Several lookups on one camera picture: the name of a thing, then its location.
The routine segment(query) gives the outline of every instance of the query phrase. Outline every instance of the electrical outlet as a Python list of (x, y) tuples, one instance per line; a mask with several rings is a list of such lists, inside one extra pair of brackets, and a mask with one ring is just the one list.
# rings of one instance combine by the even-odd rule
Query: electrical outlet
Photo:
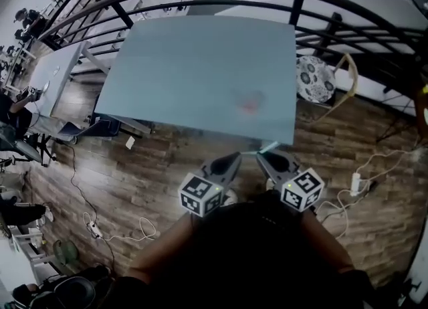
[(350, 195), (357, 196), (360, 191), (360, 178), (361, 175), (359, 173), (352, 174), (352, 182), (350, 185)]
[(103, 237), (100, 229), (98, 228), (98, 226), (93, 221), (89, 222), (89, 226), (90, 226), (91, 230), (94, 232), (96, 239)]

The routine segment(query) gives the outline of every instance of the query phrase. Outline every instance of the patterned cushion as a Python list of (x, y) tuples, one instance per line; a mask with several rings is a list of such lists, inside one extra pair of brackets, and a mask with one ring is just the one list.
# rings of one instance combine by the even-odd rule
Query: patterned cushion
[(297, 91), (301, 97), (314, 103), (325, 103), (335, 89), (333, 70), (320, 58), (302, 56), (297, 59)]

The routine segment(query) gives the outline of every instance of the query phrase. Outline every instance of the white cable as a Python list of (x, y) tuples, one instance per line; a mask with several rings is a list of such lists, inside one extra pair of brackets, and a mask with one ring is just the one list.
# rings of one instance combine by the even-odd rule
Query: white cable
[[(355, 196), (358, 196), (358, 195), (360, 195), (361, 193), (365, 192), (366, 188), (370, 185), (370, 181), (372, 181), (373, 179), (375, 179), (375, 178), (377, 178), (377, 177), (379, 177), (379, 176), (383, 176), (383, 175), (385, 175), (385, 174), (387, 174), (387, 173), (391, 172), (393, 169), (395, 169), (395, 168), (400, 164), (401, 160), (403, 159), (403, 157), (404, 157), (405, 155), (410, 155), (410, 154), (414, 153), (414, 152), (415, 152), (415, 151), (417, 151), (417, 150), (411, 150), (411, 151), (394, 150), (393, 152), (391, 152), (391, 153), (389, 153), (389, 154), (375, 153), (374, 155), (372, 155), (372, 156), (368, 159), (368, 161), (367, 161), (365, 164), (363, 164), (362, 166), (360, 166), (359, 168), (357, 168), (357, 170), (355, 171), (356, 173), (359, 173), (359, 170), (361, 170), (361, 169), (365, 168), (365, 167), (366, 167), (366, 166), (367, 166), (367, 165), (372, 161), (372, 159), (373, 159), (374, 157), (379, 156), (379, 157), (385, 157), (385, 158), (387, 158), (387, 157), (390, 157), (390, 156), (392, 156), (393, 154), (395, 154), (395, 153), (397, 153), (397, 152), (401, 152), (401, 153), (402, 153), (401, 157), (400, 157), (400, 158), (398, 159), (398, 161), (394, 164), (394, 166), (393, 166), (393, 167), (391, 167), (390, 169), (388, 169), (388, 170), (386, 170), (386, 171), (383, 171), (383, 172), (381, 172), (381, 173), (377, 174), (376, 176), (373, 176), (373, 177), (371, 177), (371, 178), (369, 178), (369, 179), (361, 179), (361, 180), (360, 180), (361, 182), (366, 182), (366, 183), (364, 184), (364, 187), (362, 188), (362, 190), (361, 190), (361, 191), (359, 191)], [(344, 214), (345, 214), (345, 220), (346, 220), (346, 227), (345, 227), (345, 230), (344, 230), (344, 231), (343, 231), (343, 232), (342, 232), (342, 233), (337, 237), (337, 239), (340, 239), (341, 237), (343, 237), (343, 236), (346, 234), (346, 232), (348, 231), (348, 228), (349, 228), (348, 211), (346, 210), (346, 208), (349, 208), (349, 207), (351, 207), (351, 206), (353, 206), (353, 205), (356, 205), (359, 201), (361, 201), (362, 199), (364, 199), (364, 198), (365, 198), (365, 197), (361, 197), (358, 201), (355, 201), (354, 203), (349, 203), (349, 204), (347, 204), (347, 205), (343, 205), (343, 202), (340, 200), (340, 196), (339, 196), (339, 195), (340, 195), (341, 193), (343, 193), (343, 192), (351, 193), (351, 191), (350, 191), (350, 190), (348, 190), (348, 189), (343, 189), (343, 190), (341, 190), (341, 191), (339, 191), (339, 192), (338, 192), (338, 194), (337, 194), (337, 196), (336, 196), (336, 199), (337, 199), (337, 201), (339, 202), (340, 207), (338, 207), (337, 205), (335, 205), (335, 204), (331, 203), (330, 201), (324, 201), (324, 202), (322, 202), (322, 203), (321, 203), (321, 205), (316, 209), (316, 213), (318, 213), (318, 211), (321, 209), (321, 207), (323, 206), (323, 204), (327, 203), (327, 204), (331, 205), (332, 207), (336, 208), (337, 210), (339, 210), (338, 212), (336, 212), (336, 213), (334, 213), (334, 214), (339, 214), (339, 213), (344, 212)]]
[[(91, 230), (91, 228), (90, 228), (90, 226), (89, 226), (90, 222), (86, 222), (86, 220), (85, 220), (85, 215), (89, 216), (90, 221), (92, 220), (92, 219), (91, 219), (91, 215), (89, 215), (89, 213), (87, 213), (87, 212), (83, 213), (83, 222), (85, 223), (85, 226), (88, 228), (88, 230), (90, 230), (90, 231), (91, 231), (91, 233), (92, 233), (92, 235), (93, 235), (94, 233), (93, 233), (93, 231)], [(142, 223), (141, 223), (141, 220), (143, 220), (143, 219), (150, 223), (150, 225), (151, 225), (151, 226), (152, 226), (152, 228), (153, 228), (154, 233), (149, 234), (149, 235), (146, 235), (146, 232), (144, 232), (144, 229), (142, 228)], [(112, 236), (110, 239), (104, 239), (104, 240), (105, 240), (105, 241), (110, 241), (110, 240), (112, 240), (112, 239), (114, 239), (114, 238), (117, 238), (117, 239), (129, 239), (129, 240), (134, 240), (134, 241), (142, 241), (142, 240), (144, 240), (144, 239), (154, 240), (154, 239), (152, 238), (152, 236), (154, 236), (154, 235), (157, 233), (157, 230), (156, 230), (156, 227), (153, 225), (153, 223), (151, 223), (151, 221), (150, 221), (149, 219), (147, 219), (147, 218), (145, 218), (145, 217), (140, 217), (140, 228), (141, 228), (141, 232), (142, 232), (142, 234), (143, 234), (143, 237), (142, 237), (141, 239), (135, 239), (135, 238), (133, 238), (133, 237), (120, 237), (120, 236), (118, 236), (118, 235), (114, 235), (114, 236)]]

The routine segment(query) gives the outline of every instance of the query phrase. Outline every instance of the white cube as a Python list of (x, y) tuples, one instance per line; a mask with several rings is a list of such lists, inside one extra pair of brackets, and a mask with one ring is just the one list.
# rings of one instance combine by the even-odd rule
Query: white cube
[(193, 214), (204, 217), (220, 207), (224, 188), (207, 181), (194, 173), (188, 173), (179, 187), (181, 207)]
[(323, 188), (324, 181), (311, 168), (282, 185), (281, 202), (297, 211), (304, 211), (317, 202)]

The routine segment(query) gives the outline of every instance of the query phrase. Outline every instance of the wooden floor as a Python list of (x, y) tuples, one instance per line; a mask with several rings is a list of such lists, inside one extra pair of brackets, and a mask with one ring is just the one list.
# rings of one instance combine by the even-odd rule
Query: wooden floor
[[(84, 76), (70, 82), (64, 90), (55, 115), (83, 122), (93, 108), (102, 87), (103, 76)], [(336, 194), (349, 188), (351, 174), (374, 152), (409, 150), (416, 134), (404, 132), (375, 144), (393, 115), (363, 100), (351, 99), (340, 110), (316, 125), (306, 123), (323, 113), (323, 109), (299, 102), (295, 143), (286, 147), (305, 167), (313, 167), (326, 181), (324, 198), (336, 202)], [(253, 150), (259, 142), (247, 138), (183, 129), (157, 124), (154, 133), (137, 139), (132, 150), (125, 147), (126, 134), (112, 140), (83, 138), (74, 146), (76, 176), (74, 182), (98, 212), (98, 225), (105, 238), (112, 235), (141, 237), (138, 220), (153, 222), (157, 236), (183, 213), (179, 207), (177, 187), (183, 177), (208, 158), (237, 150)], [(94, 262), (111, 264), (105, 242), (90, 237), (83, 213), (94, 212), (85, 204), (71, 183), (73, 150), (55, 145), (58, 161), (43, 168), (31, 163), (31, 187), (25, 192), (34, 203), (50, 202), (56, 220), (43, 227), (47, 248), (57, 240), (72, 240), (80, 251), (80, 261), (73, 268)], [(362, 172), (368, 178), (394, 165), (397, 158), (377, 158)], [(21, 163), (18, 169), (28, 169)], [(247, 157), (233, 188), (244, 198), (262, 191), (265, 179), (255, 161)], [(385, 284), (395, 271), (406, 269), (418, 241), (427, 212), (428, 170), (425, 153), (403, 162), (379, 187), (348, 211), (348, 233), (340, 240), (356, 266), (366, 270), (375, 285)], [(344, 195), (345, 203), (355, 201)], [(331, 212), (324, 206), (319, 218)], [(345, 228), (343, 216), (332, 216), (325, 226), (339, 235)], [(147, 233), (150, 225), (144, 223)], [(115, 257), (115, 270), (123, 274), (131, 259), (149, 241), (113, 239), (109, 244)], [(255, 243), (263, 243), (263, 237)]]

